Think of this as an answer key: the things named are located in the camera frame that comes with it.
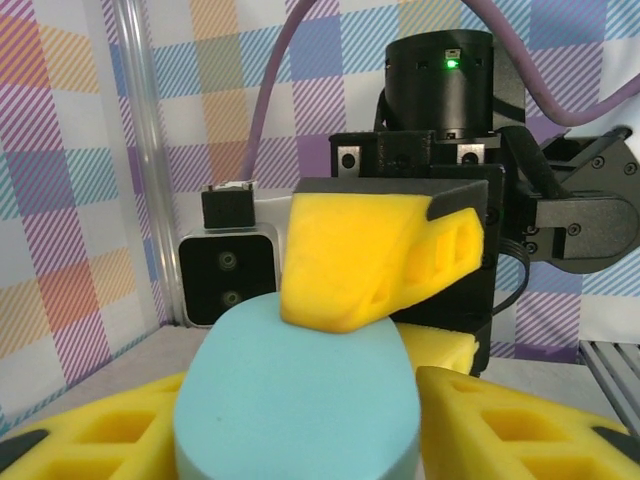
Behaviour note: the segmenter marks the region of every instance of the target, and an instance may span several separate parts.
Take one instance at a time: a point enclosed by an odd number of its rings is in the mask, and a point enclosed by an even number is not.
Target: camera lens
[[[222,252],[218,257],[220,268],[225,271],[233,270],[238,264],[236,256],[231,252]]]
[[[242,301],[238,292],[229,291],[222,294],[222,303],[225,307],[231,308]]]

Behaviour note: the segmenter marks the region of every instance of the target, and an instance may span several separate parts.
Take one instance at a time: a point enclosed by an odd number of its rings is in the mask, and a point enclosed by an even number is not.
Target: blue foam object
[[[413,480],[420,399],[390,319],[349,334],[284,323],[279,294],[225,313],[174,412],[181,480]]]

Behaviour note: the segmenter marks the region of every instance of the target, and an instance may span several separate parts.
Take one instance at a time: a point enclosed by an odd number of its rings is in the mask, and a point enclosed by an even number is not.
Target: white table surface
[[[49,404],[23,426],[185,371],[207,330],[165,327]],[[588,368],[492,358],[482,378],[618,420]],[[417,479],[423,478],[421,472]]]

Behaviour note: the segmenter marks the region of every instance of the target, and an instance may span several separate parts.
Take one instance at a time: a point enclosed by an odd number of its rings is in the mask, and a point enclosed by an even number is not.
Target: plaid fabric backdrop
[[[587,108],[640,71],[636,0],[497,0],[547,83]],[[270,48],[294,0],[146,0],[180,234],[240,169]],[[278,76],[263,188],[329,175],[329,134],[369,130],[385,46],[484,29],[459,0],[319,0]],[[111,0],[0,0],[0,433],[166,321]],[[562,129],[531,100],[540,140]],[[575,361],[579,338],[640,342],[640,257],[533,267],[493,354]],[[497,301],[522,273],[501,259]]]

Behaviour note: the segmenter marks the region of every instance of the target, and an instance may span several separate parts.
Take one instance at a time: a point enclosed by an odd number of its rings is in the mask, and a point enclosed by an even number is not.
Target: yellow sponge
[[[464,208],[430,221],[431,200],[418,194],[295,193],[282,318],[350,332],[479,268],[483,228],[476,211]]]
[[[0,480],[177,480],[173,408],[184,374],[31,425],[49,434]]]
[[[640,478],[593,430],[627,433],[608,419],[436,367],[419,368],[417,383],[429,480]]]
[[[469,333],[450,332],[440,328],[396,323],[414,371],[419,367],[442,367],[469,373],[478,349]]]

